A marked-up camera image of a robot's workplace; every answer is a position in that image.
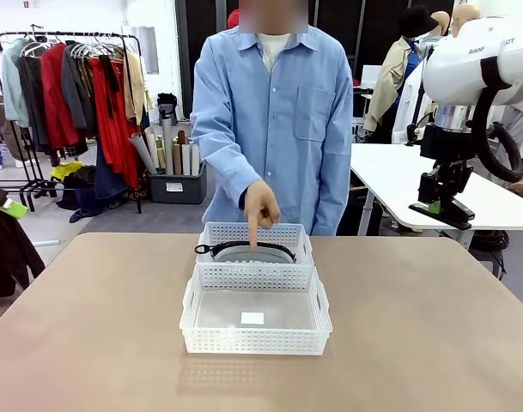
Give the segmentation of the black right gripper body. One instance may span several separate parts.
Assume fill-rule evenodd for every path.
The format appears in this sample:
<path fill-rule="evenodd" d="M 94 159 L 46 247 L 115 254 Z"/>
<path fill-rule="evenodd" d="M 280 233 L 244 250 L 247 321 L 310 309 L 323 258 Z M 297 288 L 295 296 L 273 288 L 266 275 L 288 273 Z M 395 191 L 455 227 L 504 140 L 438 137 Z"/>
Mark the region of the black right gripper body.
<path fill-rule="evenodd" d="M 472 171 L 469 161 L 475 157 L 475 149 L 470 133 L 449 131 L 429 124 L 423 132 L 420 155 L 434 162 L 432 169 L 459 163 Z"/>

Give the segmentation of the person's right hand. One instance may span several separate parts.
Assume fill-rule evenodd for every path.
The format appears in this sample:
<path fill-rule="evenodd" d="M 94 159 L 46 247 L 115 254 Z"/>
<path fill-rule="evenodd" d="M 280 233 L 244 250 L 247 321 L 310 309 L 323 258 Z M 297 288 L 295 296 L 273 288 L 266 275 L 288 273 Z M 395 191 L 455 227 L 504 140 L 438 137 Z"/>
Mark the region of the person's right hand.
<path fill-rule="evenodd" d="M 271 228 L 280 221 L 281 212 L 272 189 L 262 180 L 248 186 L 245 195 L 245 217 L 252 249 L 257 248 L 258 229 Z"/>

